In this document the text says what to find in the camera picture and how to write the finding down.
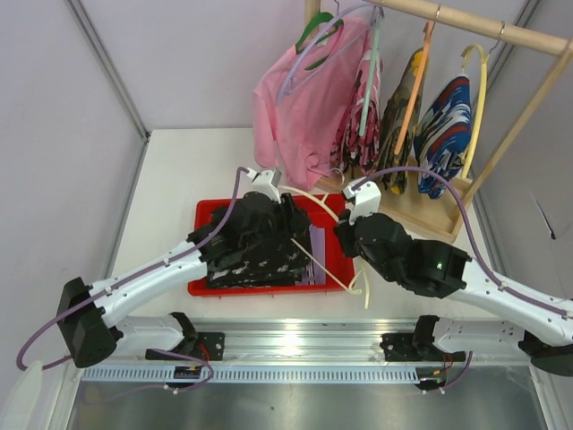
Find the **black floral garment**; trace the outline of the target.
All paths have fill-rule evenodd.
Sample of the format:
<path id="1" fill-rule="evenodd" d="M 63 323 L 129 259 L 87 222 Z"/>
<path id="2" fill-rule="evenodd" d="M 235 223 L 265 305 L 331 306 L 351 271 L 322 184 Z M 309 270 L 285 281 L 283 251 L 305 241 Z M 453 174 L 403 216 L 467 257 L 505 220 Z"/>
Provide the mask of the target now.
<path id="1" fill-rule="evenodd" d="M 311 220 L 289 193 L 274 202 L 251 192 L 235 204 L 216 238 L 203 248 L 210 258 L 207 288 L 266 288 L 312 284 L 315 269 Z"/>

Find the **cream hanger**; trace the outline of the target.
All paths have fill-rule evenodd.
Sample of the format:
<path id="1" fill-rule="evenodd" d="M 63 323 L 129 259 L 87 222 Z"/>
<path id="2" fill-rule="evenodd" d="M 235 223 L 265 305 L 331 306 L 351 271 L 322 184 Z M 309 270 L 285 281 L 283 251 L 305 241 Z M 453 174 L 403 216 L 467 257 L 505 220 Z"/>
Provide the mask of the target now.
<path id="1" fill-rule="evenodd" d="M 297 194 L 302 195 L 303 197 L 307 198 L 308 200 L 319 205 L 326 213 L 328 213 L 330 215 L 330 217 L 335 222 L 339 221 L 338 215 L 336 215 L 335 212 L 326 203 L 326 200 L 329 197 L 328 193 L 325 193 L 324 196 L 321 199 L 319 199 L 316 195 L 309 193 L 307 191 L 301 190 L 299 188 L 295 188 L 293 186 L 279 185 L 278 188 L 282 189 L 282 190 L 289 191 L 289 192 L 295 192 Z M 363 307 L 365 310 L 369 309 L 370 298 L 371 298 L 371 287 L 370 287 L 370 281 L 369 281 L 367 274 L 363 272 L 363 265 L 360 266 L 359 271 L 354 275 L 352 280 L 347 285 L 345 285 L 339 278 L 334 276 L 322 263 L 320 263 L 319 260 L 316 257 L 314 257 L 310 252 L 304 251 L 304 254 L 307 257 L 309 257 L 314 264 L 316 264 L 326 275 L 331 277 L 348 294 L 353 295 L 353 296 L 363 295 L 364 296 Z M 358 279 L 360 277 L 363 278 L 364 288 L 356 288 L 355 287 L 356 282 L 358 281 Z"/>

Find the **purple trousers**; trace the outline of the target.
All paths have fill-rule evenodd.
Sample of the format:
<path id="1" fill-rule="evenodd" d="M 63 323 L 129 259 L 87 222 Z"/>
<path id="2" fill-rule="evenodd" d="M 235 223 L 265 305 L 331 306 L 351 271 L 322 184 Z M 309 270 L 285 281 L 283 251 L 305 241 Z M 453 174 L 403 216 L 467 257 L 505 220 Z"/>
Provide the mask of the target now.
<path id="1" fill-rule="evenodd" d="M 325 231 L 314 225 L 309 227 L 310 249 L 312 256 L 317 260 L 310 260 L 302 277 L 302 285 L 322 285 L 326 283 L 325 265 Z"/>

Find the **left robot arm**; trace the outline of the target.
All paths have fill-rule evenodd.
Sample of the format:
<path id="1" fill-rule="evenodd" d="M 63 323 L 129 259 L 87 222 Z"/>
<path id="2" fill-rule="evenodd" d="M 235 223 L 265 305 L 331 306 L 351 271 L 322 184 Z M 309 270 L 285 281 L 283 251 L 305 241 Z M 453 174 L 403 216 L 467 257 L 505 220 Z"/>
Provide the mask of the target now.
<path id="1" fill-rule="evenodd" d="M 219 206 L 208 223 L 165 255 L 116 278 L 64 285 L 57 326 L 73 363 L 87 368 L 111 357 L 128 333 L 121 321 L 171 288 L 205 280 L 213 288 L 287 287 L 306 275 L 311 220 L 281 194 L 249 192 Z"/>

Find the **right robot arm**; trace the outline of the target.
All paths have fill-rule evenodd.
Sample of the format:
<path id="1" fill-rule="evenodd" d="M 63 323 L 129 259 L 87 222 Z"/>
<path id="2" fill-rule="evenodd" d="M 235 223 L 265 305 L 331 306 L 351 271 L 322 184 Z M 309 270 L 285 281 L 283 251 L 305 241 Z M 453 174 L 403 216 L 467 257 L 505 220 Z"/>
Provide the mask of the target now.
<path id="1" fill-rule="evenodd" d="M 572 302 L 491 271 L 453 245 L 413 239 L 395 220 L 373 213 L 356 221 L 343 211 L 334 228 L 346 257 L 360 257 L 387 282 L 417 296 L 448 299 L 496 315 L 494 321 L 456 321 L 427 314 L 408 340 L 383 337 L 392 360 L 430 362 L 441 354 L 520 353 L 546 373 L 572 375 Z"/>

